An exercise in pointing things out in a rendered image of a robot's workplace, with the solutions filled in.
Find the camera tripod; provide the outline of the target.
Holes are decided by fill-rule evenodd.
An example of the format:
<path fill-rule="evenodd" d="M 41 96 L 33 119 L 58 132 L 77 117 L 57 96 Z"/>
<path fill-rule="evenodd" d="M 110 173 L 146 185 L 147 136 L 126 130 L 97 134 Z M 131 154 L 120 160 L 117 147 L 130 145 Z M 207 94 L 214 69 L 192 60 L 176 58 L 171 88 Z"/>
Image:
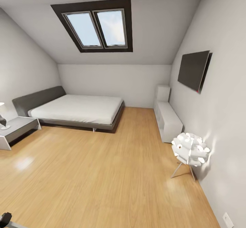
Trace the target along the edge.
<path fill-rule="evenodd" d="M 10 213 L 4 213 L 2 216 L 0 216 L 0 228 L 8 227 L 8 228 L 27 228 L 25 226 L 22 226 L 20 224 L 11 222 L 12 214 Z"/>

